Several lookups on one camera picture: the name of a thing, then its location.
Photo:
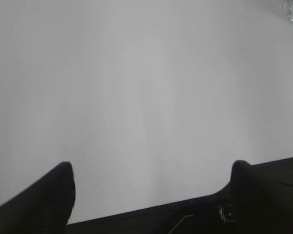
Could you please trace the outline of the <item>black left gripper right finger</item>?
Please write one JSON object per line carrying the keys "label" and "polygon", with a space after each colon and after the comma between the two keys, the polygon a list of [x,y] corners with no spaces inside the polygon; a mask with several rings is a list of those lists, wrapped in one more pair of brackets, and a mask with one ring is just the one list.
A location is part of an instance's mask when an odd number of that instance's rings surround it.
{"label": "black left gripper right finger", "polygon": [[238,160],[230,195],[238,234],[293,234],[293,172],[266,175]]}

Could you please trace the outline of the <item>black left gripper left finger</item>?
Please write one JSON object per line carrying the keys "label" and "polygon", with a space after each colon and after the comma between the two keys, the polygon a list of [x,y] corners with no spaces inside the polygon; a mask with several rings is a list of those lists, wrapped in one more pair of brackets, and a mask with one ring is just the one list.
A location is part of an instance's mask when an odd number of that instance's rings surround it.
{"label": "black left gripper left finger", "polygon": [[75,198],[72,164],[62,162],[0,205],[0,234],[63,234]]}

